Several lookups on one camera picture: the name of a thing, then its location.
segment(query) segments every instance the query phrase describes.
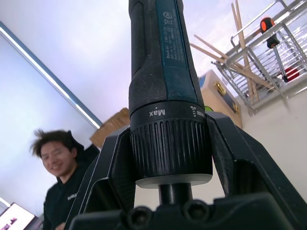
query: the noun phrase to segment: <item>black shirt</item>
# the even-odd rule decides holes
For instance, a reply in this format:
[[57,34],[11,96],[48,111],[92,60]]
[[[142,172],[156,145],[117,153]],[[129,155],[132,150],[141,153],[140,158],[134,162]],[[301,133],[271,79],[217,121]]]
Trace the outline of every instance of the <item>black shirt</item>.
[[92,150],[88,155],[90,160],[78,163],[78,167],[65,184],[58,178],[58,182],[48,190],[44,202],[43,230],[54,230],[58,225],[66,222],[86,170],[99,153],[94,146],[88,149]]

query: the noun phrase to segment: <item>wooden crate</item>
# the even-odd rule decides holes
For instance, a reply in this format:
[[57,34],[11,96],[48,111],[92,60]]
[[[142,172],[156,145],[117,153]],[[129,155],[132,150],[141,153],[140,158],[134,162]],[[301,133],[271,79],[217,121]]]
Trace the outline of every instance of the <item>wooden crate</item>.
[[103,125],[91,136],[90,140],[96,147],[101,148],[108,135],[129,124],[129,111],[127,108],[123,108],[104,122]]
[[200,78],[200,85],[205,105],[229,116],[236,126],[243,128],[240,104],[213,70]]

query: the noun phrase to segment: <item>smiling man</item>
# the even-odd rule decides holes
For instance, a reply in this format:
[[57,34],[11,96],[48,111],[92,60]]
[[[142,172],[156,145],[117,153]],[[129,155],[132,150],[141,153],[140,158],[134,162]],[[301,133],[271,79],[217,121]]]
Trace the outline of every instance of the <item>smiling man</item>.
[[70,131],[38,130],[35,135],[38,138],[32,145],[33,154],[58,180],[47,192],[43,230],[62,230],[85,172],[99,150],[94,145],[84,150]]

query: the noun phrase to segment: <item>monitor screen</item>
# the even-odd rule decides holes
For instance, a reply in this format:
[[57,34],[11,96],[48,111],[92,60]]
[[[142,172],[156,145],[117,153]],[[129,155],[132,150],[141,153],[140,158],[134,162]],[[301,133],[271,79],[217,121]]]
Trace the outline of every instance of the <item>monitor screen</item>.
[[12,204],[0,216],[0,230],[24,230],[34,215],[17,204]]

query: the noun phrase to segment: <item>ceiling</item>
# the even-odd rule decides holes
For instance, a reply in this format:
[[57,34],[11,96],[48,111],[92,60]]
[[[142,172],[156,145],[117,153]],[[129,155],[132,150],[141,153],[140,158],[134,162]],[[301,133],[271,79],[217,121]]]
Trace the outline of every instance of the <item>ceiling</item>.
[[[128,106],[131,78],[128,0],[0,0],[2,21],[102,122]],[[185,0],[194,34],[226,52],[236,32],[231,0]],[[272,0],[240,1],[243,24]],[[197,74],[211,58],[192,50]]]

